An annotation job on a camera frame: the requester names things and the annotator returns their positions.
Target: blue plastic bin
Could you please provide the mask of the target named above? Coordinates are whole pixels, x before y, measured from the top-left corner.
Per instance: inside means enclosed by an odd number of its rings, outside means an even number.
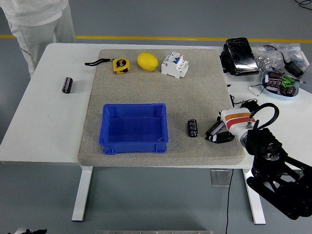
[[[167,151],[167,110],[163,103],[105,104],[98,143],[106,155]]]

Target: white table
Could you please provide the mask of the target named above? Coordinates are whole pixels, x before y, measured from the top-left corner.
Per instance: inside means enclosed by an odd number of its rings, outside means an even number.
[[[85,66],[85,62],[98,59],[102,49],[215,49],[222,47],[117,45],[117,44],[50,44],[24,93],[12,122],[0,145],[0,161],[3,163],[48,163],[78,165],[78,151],[87,112],[89,96],[96,67]],[[72,77],[73,93],[61,92],[66,77]],[[234,77],[225,74],[230,84],[229,92],[235,102],[257,98],[259,104],[272,102],[280,109],[277,121],[269,126],[270,131],[283,143],[289,156],[312,165],[312,144],[308,137],[307,120],[312,115],[312,95],[300,89],[292,100],[281,100],[261,94],[255,97],[248,91],[250,85],[259,84],[259,76]],[[261,111],[255,117],[265,123],[272,117],[270,110]],[[253,156],[246,153],[244,160],[236,165],[188,166],[194,168],[244,169],[246,177],[251,175]],[[92,174],[92,167],[82,166],[72,220],[83,220],[85,203]],[[265,223],[260,198],[249,189],[253,219]]]

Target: gray felt mat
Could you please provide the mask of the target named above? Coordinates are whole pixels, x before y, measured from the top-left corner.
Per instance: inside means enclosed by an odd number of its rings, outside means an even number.
[[[232,107],[217,51],[176,51],[189,62],[189,69],[181,79],[161,73],[161,63],[171,50],[147,50],[159,61],[159,67],[153,72],[137,64],[137,57],[143,51],[100,51],[100,59],[125,57],[131,67],[129,72],[116,75],[111,62],[97,66],[78,155],[80,164],[141,167],[231,165],[242,161],[245,155],[238,140],[225,144],[205,140],[206,131],[215,123],[218,111]],[[169,131],[167,152],[105,155],[98,138],[106,103],[165,103]],[[199,131],[195,138],[187,134],[187,121],[192,118],[197,120]]]

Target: yellow floor line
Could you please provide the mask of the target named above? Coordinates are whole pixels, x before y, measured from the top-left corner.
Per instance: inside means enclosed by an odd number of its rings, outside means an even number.
[[[13,35],[0,35],[0,39],[13,39]],[[205,37],[149,37],[149,36],[76,36],[77,39],[100,39],[100,40],[192,40],[192,41],[226,41],[228,38],[205,38]],[[269,39],[248,38],[249,42],[284,42],[284,43],[312,43],[312,39]]]

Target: black case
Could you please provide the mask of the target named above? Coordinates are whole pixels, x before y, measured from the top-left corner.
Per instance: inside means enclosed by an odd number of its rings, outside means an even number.
[[[234,76],[259,73],[252,49],[246,38],[227,39],[220,56],[223,72]]]

